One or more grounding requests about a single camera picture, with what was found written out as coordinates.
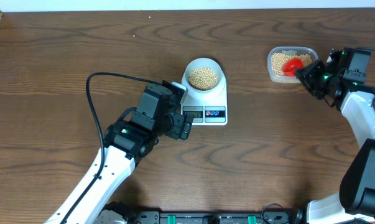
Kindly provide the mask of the red plastic measuring scoop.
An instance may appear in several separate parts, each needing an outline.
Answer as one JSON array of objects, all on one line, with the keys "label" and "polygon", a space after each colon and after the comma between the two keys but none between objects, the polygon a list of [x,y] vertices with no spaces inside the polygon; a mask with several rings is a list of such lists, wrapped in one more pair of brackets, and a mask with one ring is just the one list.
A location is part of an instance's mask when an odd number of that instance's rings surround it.
[{"label": "red plastic measuring scoop", "polygon": [[299,58],[293,58],[283,65],[282,72],[285,76],[294,77],[295,71],[301,68],[303,68],[302,60]]}]

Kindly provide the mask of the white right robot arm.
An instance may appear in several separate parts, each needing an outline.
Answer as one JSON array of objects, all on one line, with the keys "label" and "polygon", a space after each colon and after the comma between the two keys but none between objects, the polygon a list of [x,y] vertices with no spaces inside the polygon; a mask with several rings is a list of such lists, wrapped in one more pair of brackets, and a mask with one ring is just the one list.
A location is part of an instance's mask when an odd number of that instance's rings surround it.
[{"label": "white right robot arm", "polygon": [[333,99],[329,106],[348,120],[360,148],[338,193],[307,204],[306,223],[375,222],[375,87],[365,84],[372,51],[332,50],[326,62],[316,60],[294,73],[312,96]]}]

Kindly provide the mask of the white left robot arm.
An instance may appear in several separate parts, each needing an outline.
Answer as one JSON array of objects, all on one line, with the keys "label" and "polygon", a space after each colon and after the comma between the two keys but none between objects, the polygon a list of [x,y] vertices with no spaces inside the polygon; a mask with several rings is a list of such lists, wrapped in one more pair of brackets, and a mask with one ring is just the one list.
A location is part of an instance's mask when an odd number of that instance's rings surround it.
[{"label": "white left robot arm", "polygon": [[148,84],[137,107],[110,125],[87,173],[47,223],[94,223],[114,191],[162,135],[186,140],[193,117],[177,112],[187,87],[179,83]]}]

